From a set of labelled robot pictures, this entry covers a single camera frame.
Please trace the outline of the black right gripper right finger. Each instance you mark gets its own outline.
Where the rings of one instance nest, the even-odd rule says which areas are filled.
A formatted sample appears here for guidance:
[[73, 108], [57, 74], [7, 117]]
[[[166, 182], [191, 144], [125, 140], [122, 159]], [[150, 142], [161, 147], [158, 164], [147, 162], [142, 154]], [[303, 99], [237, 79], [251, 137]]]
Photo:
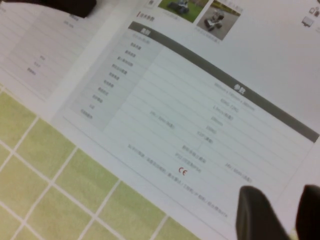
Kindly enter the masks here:
[[300, 240], [320, 239], [320, 187], [305, 185], [296, 216], [296, 232]]

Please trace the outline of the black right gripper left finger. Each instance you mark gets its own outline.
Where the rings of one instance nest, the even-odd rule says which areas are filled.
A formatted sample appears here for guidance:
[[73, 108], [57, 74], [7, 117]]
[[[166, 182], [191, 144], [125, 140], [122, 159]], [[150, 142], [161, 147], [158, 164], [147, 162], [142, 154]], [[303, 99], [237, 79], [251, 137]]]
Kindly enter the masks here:
[[288, 240], [268, 198], [253, 186], [239, 190], [235, 221], [238, 240]]

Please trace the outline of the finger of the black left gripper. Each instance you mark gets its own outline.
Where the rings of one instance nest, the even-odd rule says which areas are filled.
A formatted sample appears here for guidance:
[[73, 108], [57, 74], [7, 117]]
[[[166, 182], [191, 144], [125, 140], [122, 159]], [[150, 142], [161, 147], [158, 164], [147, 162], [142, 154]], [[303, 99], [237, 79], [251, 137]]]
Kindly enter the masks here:
[[86, 18], [97, 5], [96, 0], [4, 0], [5, 3], [32, 4]]

